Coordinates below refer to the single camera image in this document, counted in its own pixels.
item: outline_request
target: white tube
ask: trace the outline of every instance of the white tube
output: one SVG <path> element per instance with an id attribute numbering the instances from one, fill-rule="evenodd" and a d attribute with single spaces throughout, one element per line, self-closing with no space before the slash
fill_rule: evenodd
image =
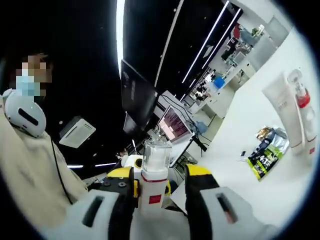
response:
<path id="1" fill-rule="evenodd" d="M 296 101 L 291 94 L 283 73 L 265 87 L 262 92 L 281 119 L 288 136 L 292 153 L 295 155 L 299 154 L 304 149 L 301 123 Z"/>

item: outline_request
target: clear bottle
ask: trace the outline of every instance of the clear bottle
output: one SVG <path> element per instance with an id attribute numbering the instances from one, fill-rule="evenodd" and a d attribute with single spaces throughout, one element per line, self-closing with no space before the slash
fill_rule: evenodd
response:
<path id="1" fill-rule="evenodd" d="M 165 196 L 172 147 L 154 140 L 145 141 L 141 168 L 138 209 L 146 218 L 156 218 Z"/>

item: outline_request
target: screw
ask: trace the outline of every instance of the screw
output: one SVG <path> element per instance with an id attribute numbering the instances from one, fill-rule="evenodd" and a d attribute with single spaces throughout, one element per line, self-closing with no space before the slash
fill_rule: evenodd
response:
<path id="1" fill-rule="evenodd" d="M 119 185 L 120 188 L 123 188 L 123 187 L 125 187 L 127 184 L 122 181 L 122 182 L 119 182 L 118 185 Z"/>

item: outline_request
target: plastic bottle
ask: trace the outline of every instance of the plastic bottle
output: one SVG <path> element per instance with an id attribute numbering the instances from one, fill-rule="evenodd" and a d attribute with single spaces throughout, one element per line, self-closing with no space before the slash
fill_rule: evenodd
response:
<path id="1" fill-rule="evenodd" d="M 172 147 L 160 141 L 145 141 L 138 209 L 145 218 L 159 216 L 164 200 Z"/>
<path id="2" fill-rule="evenodd" d="M 293 70 L 288 76 L 288 82 L 294 86 L 295 99 L 299 107 L 302 120 L 305 148 L 307 153 L 313 157 L 316 151 L 317 131 L 316 131 L 316 114 L 311 106 L 311 98 L 308 90 L 301 83 L 302 73 L 298 69 Z"/>

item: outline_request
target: blue face mask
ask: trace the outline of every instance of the blue face mask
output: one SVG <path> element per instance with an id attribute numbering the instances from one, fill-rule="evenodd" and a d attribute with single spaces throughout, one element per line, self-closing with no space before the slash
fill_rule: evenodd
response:
<path id="1" fill-rule="evenodd" d="M 22 96 L 40 96 L 40 82 L 35 82 L 34 76 L 28 75 L 28 69 L 22 69 L 22 76 L 16 76 L 16 91 Z"/>

